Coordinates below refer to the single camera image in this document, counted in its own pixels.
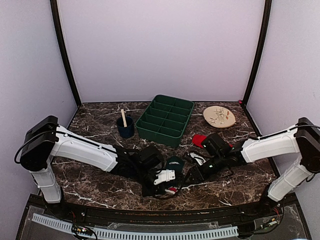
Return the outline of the green compartment tray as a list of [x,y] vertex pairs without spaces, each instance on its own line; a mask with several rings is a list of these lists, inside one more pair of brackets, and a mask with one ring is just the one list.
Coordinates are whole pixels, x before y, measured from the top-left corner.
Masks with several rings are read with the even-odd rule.
[[136,121],[140,138],[172,148],[180,145],[195,103],[158,94]]

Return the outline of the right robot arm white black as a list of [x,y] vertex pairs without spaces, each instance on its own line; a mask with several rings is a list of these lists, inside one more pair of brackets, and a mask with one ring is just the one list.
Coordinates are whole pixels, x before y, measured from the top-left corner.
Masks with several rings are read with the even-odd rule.
[[233,145],[216,133],[207,136],[201,145],[209,153],[209,159],[188,171],[197,184],[225,168],[274,159],[281,175],[264,189],[255,205],[255,213],[260,217],[266,217],[285,195],[320,172],[320,128],[306,117],[284,130]]

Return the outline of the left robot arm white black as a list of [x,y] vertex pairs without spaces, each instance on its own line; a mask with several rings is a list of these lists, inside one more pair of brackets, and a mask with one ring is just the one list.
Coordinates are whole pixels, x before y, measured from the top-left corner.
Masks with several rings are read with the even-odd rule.
[[67,218],[70,206],[63,201],[63,191],[51,167],[54,157],[75,160],[113,175],[137,181],[144,197],[165,194],[163,184],[174,181],[176,173],[165,168],[165,160],[154,146],[142,150],[119,145],[103,144],[77,135],[49,115],[31,128],[23,145],[17,150],[14,162],[33,176],[51,210]]

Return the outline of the red santa sock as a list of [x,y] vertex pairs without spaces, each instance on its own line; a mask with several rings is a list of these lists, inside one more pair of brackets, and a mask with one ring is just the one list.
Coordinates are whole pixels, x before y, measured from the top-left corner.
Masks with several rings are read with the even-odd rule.
[[203,145],[202,145],[202,142],[207,138],[207,136],[205,135],[202,135],[202,134],[195,134],[193,137],[192,137],[192,143],[199,147],[199,148],[204,148]]

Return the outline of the dark green sock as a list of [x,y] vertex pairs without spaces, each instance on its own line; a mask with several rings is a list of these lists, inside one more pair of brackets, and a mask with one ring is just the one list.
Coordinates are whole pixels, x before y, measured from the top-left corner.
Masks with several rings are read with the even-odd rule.
[[165,168],[174,170],[175,174],[181,174],[185,166],[185,161],[178,156],[172,156],[166,161]]

